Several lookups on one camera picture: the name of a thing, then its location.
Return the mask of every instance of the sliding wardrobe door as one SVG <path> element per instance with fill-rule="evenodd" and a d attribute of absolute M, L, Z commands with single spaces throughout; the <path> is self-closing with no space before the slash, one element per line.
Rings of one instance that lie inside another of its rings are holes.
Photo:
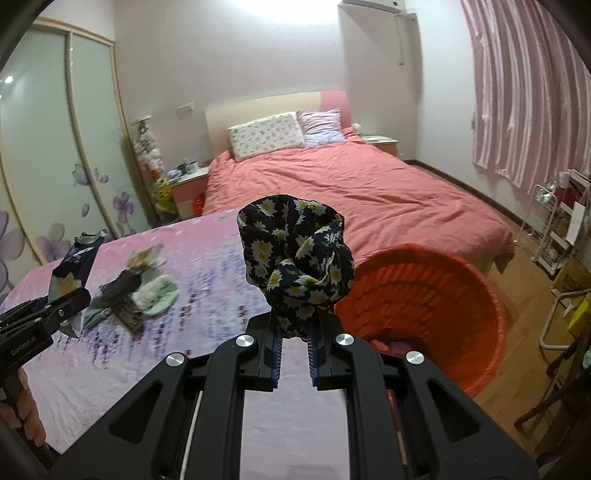
<path fill-rule="evenodd" d="M 73 133 L 66 40 L 30 30 L 2 72 L 2 78 L 13 78 L 2 85 L 0 99 L 6 180 L 22 224 L 46 261 L 61 258 L 81 232 L 107 227 Z"/>
<path fill-rule="evenodd" d="M 80 140 L 98 193 L 120 236 L 150 226 L 128 171 L 128 143 L 123 134 L 113 88 L 110 48 L 72 35 L 72 93 Z"/>
<path fill-rule="evenodd" d="M 0 310 L 6 295 L 39 262 L 18 223 L 0 181 Z"/>

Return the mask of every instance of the green cloth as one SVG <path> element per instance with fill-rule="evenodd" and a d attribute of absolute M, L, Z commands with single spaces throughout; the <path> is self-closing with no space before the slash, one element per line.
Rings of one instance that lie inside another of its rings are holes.
<path fill-rule="evenodd" d="M 160 275 L 142 285 L 131 298 L 140 311 L 153 317 L 168 310 L 179 293 L 178 286 L 170 275 Z"/>

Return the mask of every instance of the human hand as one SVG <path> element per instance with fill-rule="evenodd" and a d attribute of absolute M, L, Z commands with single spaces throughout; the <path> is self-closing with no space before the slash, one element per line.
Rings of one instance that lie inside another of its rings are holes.
<path fill-rule="evenodd" d="M 32 440 L 35 445 L 40 447 L 45 443 L 46 433 L 39 418 L 37 403 L 35 403 L 33 394 L 31 394 L 27 374 L 22 368 L 18 369 L 17 377 L 22 385 L 21 394 L 17 401 L 18 416 L 10 406 L 0 402 L 0 417 L 9 428 L 17 429 L 22 425 L 27 439 Z"/>

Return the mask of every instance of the pink bed sheet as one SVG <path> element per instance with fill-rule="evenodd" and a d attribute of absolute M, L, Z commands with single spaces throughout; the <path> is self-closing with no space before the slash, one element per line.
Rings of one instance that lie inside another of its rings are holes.
<path fill-rule="evenodd" d="M 413 243 L 475 264 L 495 259 L 503 271 L 514 254 L 512 231 L 493 209 L 354 134 L 240 163 L 225 152 L 209 171 L 206 214 L 280 193 L 316 200 L 345 216 L 345 241 L 356 260 Z"/>

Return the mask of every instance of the crumpled fabric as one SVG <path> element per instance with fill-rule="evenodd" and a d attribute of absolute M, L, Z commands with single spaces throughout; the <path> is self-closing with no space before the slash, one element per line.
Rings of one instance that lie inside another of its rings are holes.
<path fill-rule="evenodd" d="M 353 286 L 345 219 L 328 205 L 266 197 L 238 212 L 238 229 L 246 280 L 264 293 L 285 338 L 305 337 L 316 309 L 331 308 Z"/>

